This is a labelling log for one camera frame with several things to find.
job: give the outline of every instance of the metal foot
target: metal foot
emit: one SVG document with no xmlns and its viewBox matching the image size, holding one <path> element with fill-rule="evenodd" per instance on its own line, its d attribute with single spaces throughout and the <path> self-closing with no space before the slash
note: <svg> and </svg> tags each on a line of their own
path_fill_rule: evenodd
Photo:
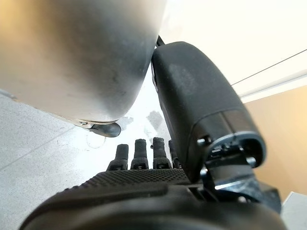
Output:
<svg viewBox="0 0 307 230">
<path fill-rule="evenodd" d="M 94 132 L 96 134 L 99 134 L 101 136 L 107 137 L 107 138 L 115 138 L 117 137 L 120 132 L 121 128 L 119 124 L 112 123 L 107 125 L 93 125 L 91 128 L 89 128 L 91 132 Z"/>
</svg>

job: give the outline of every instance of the cable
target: cable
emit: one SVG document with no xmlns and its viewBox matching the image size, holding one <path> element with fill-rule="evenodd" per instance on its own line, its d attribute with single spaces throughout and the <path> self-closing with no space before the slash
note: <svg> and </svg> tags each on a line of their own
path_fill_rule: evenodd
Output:
<svg viewBox="0 0 307 230">
<path fill-rule="evenodd" d="M 162 40 L 162 38 L 158 35 L 158 39 L 157 39 L 157 46 L 163 46 L 165 45 L 164 41 Z"/>
<path fill-rule="evenodd" d="M 280 61 L 280 62 L 277 62 L 276 64 L 271 65 L 271 66 L 269 66 L 269 67 L 267 67 L 267 68 L 265 68 L 265 69 L 263 69 L 263 70 L 261 70 L 261 71 L 259 71 L 259 72 L 257 72 L 257 73 L 254 73 L 253 75 L 250 75 L 250 76 L 248 76 L 248 77 L 246 77 L 246 78 L 244 78 L 244 79 L 242 79 L 242 80 L 239 80 L 239 81 L 237 81 L 236 83 L 233 83 L 231 86 L 233 86 L 233 85 L 235 85 L 235 84 L 238 84 L 239 82 L 244 81 L 244 80 L 246 80 L 247 78 L 250 78 L 250 77 L 252 77 L 252 76 L 254 76 L 254 75 L 258 74 L 258 73 L 261 73 L 261 72 L 263 72 L 263 71 L 265 71 L 265 70 L 267 70 L 267 69 L 269 69 L 269 68 L 271 68 L 271 67 L 273 67 L 273 66 L 276 66 L 277 64 L 282 63 L 283 61 L 286 61 L 286 60 L 288 60 L 288 59 L 290 59 L 290 58 L 293 58 L 294 56 L 296 56 L 296 55 L 298 55 L 298 54 L 301 54 L 301 53 L 305 52 L 306 50 L 307 50 L 307 49 L 305 49 L 305 50 L 303 50 L 303 51 L 301 51 L 301 52 L 299 52 L 299 53 L 297 53 L 297 54 L 294 54 L 294 55 L 292 55 L 291 57 L 288 57 L 288 58 L 286 58 L 286 59 L 284 59 L 284 60 L 282 60 L 282 61 Z"/>
</svg>

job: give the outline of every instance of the speckled floor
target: speckled floor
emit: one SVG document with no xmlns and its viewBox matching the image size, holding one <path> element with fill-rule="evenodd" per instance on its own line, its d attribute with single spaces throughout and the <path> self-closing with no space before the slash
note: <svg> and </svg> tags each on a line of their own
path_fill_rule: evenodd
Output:
<svg viewBox="0 0 307 230">
<path fill-rule="evenodd" d="M 105 171 L 118 144 L 146 139 L 150 167 L 153 137 L 170 139 L 151 72 L 131 110 L 118 121 L 122 133 L 105 138 L 0 96 L 0 223 L 14 230 L 42 201 Z"/>
</svg>

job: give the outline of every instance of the textured black grip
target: textured black grip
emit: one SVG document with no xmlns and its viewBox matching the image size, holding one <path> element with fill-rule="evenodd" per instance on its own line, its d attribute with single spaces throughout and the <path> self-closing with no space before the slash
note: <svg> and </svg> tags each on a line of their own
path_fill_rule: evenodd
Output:
<svg viewBox="0 0 307 230">
<path fill-rule="evenodd" d="M 207 56 L 188 43 L 175 42 L 158 47 L 152 61 L 160 106 L 190 180 L 198 179 L 203 158 L 222 139 L 256 140 L 260 147 L 254 148 L 259 150 L 255 158 L 261 164 L 264 142 L 236 92 Z M 194 146 L 199 138 L 208 141 L 206 154 Z"/>
</svg>

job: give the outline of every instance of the black robotic finger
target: black robotic finger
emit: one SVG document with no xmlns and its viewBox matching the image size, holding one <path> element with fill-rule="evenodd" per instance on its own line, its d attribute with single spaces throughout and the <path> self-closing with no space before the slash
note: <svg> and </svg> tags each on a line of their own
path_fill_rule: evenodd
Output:
<svg viewBox="0 0 307 230">
<path fill-rule="evenodd" d="M 135 140 L 134 158 L 131 162 L 130 169 L 149 169 L 146 151 L 146 140 Z"/>
<path fill-rule="evenodd" d="M 128 151 L 126 144 L 117 145 L 115 159 L 112 160 L 107 171 L 127 170 L 128 169 Z"/>
<path fill-rule="evenodd" d="M 173 145 L 172 140 L 168 141 L 168 146 L 169 146 L 169 152 L 170 152 L 171 157 L 172 157 L 173 168 L 182 169 L 182 166 L 181 166 L 181 164 L 179 162 L 177 153 L 176 153 L 176 151 L 174 149 L 174 145 Z"/>
<path fill-rule="evenodd" d="M 171 169 L 172 165 L 166 157 L 163 138 L 153 138 L 153 168 L 154 169 Z"/>
</svg>

